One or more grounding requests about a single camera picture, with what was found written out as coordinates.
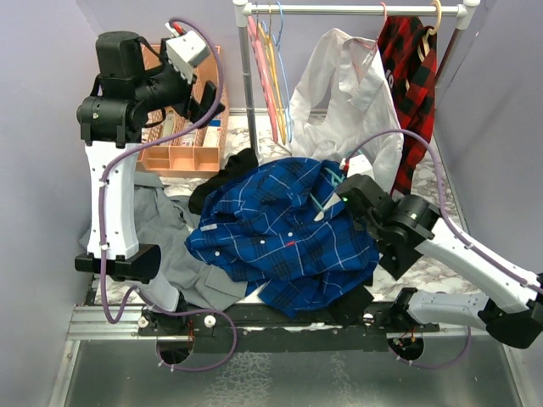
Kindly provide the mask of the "teal hanger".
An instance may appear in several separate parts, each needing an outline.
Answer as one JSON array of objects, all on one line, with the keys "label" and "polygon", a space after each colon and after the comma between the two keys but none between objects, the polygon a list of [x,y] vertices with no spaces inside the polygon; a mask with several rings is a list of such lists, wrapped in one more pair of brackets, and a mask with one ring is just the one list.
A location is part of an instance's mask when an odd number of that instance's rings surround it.
[{"label": "teal hanger", "polygon": [[321,176],[324,179],[324,183],[317,189],[317,196],[313,193],[309,194],[317,210],[314,221],[321,220],[327,210],[339,202],[336,189],[345,180],[345,175],[337,174],[328,167],[322,169]]}]

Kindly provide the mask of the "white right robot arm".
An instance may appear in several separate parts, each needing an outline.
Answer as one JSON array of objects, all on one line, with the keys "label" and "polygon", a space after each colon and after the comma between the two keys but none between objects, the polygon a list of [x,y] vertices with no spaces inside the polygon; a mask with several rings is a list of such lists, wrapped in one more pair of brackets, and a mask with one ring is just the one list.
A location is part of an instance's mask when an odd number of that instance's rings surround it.
[{"label": "white right robot arm", "polygon": [[402,277],[427,256],[479,292],[452,295],[405,288],[389,312],[408,332],[452,324],[527,348],[542,332],[542,277],[484,247],[443,205],[417,195],[394,199],[345,163],[287,157],[256,167],[205,200],[188,252],[224,270],[285,315],[328,309],[348,326],[372,302],[377,267]]}]

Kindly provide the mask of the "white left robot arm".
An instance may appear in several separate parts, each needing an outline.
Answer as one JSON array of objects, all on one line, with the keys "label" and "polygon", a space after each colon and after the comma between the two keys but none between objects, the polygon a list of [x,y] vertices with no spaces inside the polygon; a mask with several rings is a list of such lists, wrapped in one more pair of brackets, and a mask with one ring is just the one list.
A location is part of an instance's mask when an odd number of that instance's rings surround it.
[{"label": "white left robot arm", "polygon": [[174,32],[161,41],[154,55],[159,65],[144,66],[143,50],[151,45],[131,31],[99,35],[99,72],[93,88],[76,111],[91,175],[92,220],[87,249],[75,258],[75,268],[131,284],[132,290],[160,310],[158,324],[165,332],[182,332],[188,315],[178,308],[181,293],[160,271],[156,244],[137,239],[134,220],[134,181],[137,159],[144,148],[142,131],[152,124],[148,114],[173,108],[198,129],[224,109],[222,88],[204,84],[196,99],[195,70],[209,55],[204,39],[194,31]]}]

